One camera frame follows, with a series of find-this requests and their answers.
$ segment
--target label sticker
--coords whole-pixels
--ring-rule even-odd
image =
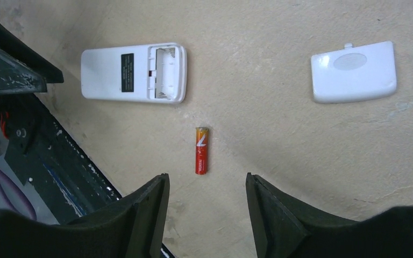
[[[134,92],[134,54],[121,55],[121,92]]]

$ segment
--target battery compartment cover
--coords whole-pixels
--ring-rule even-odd
[[[366,101],[396,91],[393,43],[361,47],[346,44],[340,51],[311,57],[312,91],[318,103]]]

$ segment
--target black plastic bracket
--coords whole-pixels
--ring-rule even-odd
[[[258,258],[413,257],[413,207],[362,222],[306,204],[258,175],[246,177]]]
[[[161,257],[169,188],[162,174],[68,225],[0,210],[0,257]]]
[[[29,48],[0,24],[0,49],[45,78],[46,83],[62,83],[61,70]]]

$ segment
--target oval recess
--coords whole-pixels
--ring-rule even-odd
[[[336,69],[348,71],[348,70],[354,70],[359,67],[362,67],[363,65],[365,65],[366,61],[367,61],[367,58],[363,54],[359,54],[359,53],[345,54],[343,56],[338,57],[333,63],[333,66]]]

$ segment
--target black plastic part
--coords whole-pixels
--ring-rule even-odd
[[[246,192],[258,258],[413,257],[413,207],[363,222],[308,205],[248,174]]]
[[[0,257],[161,257],[169,187],[162,174],[69,225],[0,210]]]
[[[29,67],[45,78],[46,83],[62,83],[64,77],[61,70],[30,49],[21,40],[0,24],[0,50],[18,60],[22,66]]]
[[[47,84],[42,76],[0,50],[0,94],[46,91]]]
[[[31,184],[61,225],[121,199],[34,94],[0,96],[0,114],[3,111],[9,113],[10,137],[5,160],[21,182],[33,178]],[[18,137],[16,132],[22,129],[25,137]],[[164,245],[160,255],[174,257]]]

